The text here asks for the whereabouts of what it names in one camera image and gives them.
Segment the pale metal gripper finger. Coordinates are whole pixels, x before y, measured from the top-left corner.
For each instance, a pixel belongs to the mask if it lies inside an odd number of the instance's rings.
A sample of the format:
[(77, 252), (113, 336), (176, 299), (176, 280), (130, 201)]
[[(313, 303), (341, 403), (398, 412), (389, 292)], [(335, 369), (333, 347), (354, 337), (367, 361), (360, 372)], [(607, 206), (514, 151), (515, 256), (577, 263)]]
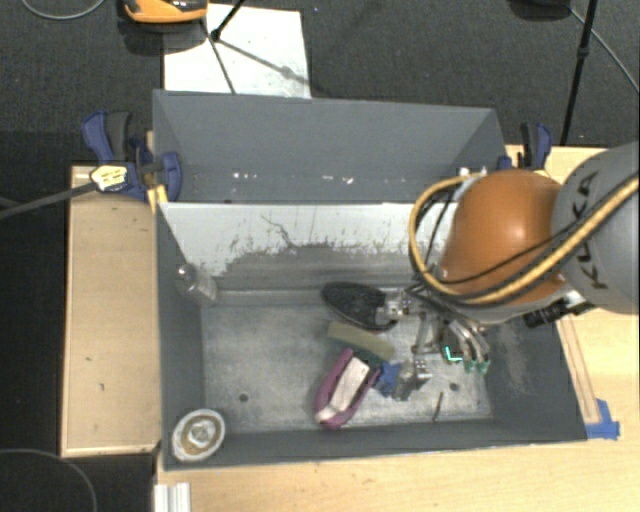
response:
[(392, 398), (394, 400), (408, 400), (414, 392), (420, 390), (432, 378), (433, 372), (426, 357), (407, 359), (400, 366)]
[(375, 307), (376, 326), (393, 326), (411, 314), (412, 300), (404, 294), (386, 295)]

